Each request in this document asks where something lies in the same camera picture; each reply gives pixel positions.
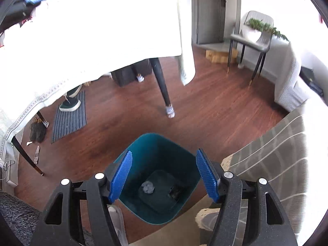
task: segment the cardboard box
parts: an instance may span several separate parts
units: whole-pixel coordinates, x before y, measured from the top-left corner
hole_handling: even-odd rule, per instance
[[[238,51],[232,48],[231,54],[231,64],[236,63]],[[213,50],[206,50],[206,59],[210,60],[212,63],[227,64],[228,63],[229,52],[216,52]]]

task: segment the white tablecloth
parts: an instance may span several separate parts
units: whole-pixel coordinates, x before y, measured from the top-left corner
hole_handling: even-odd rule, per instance
[[[104,73],[179,56],[183,84],[195,75],[186,0],[47,0],[32,22],[5,31],[0,48],[0,157],[36,112]]]

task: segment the door mat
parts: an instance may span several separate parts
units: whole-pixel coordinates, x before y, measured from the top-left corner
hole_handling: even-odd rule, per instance
[[[56,140],[59,140],[67,134],[79,130],[87,124],[87,116],[85,113],[85,91],[80,91],[76,98],[81,101],[81,105],[74,112],[62,112],[59,110],[60,105],[58,106],[54,120],[54,127],[52,129],[51,143],[54,143]]]

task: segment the black sneaker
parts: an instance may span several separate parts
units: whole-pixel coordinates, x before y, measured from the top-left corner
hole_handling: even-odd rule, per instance
[[[59,107],[62,112],[73,112],[81,105],[81,101],[76,98],[67,97],[65,101]]]
[[[74,89],[71,89],[67,92],[66,96],[74,98],[82,88],[82,84],[80,86],[75,87]]]

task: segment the potted plant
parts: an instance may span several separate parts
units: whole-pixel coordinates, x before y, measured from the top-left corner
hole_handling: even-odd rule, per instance
[[[289,41],[276,27],[271,27],[270,24],[264,23],[262,20],[251,18],[242,28],[243,37],[252,42],[256,42],[261,37],[262,32],[269,32],[277,38]]]

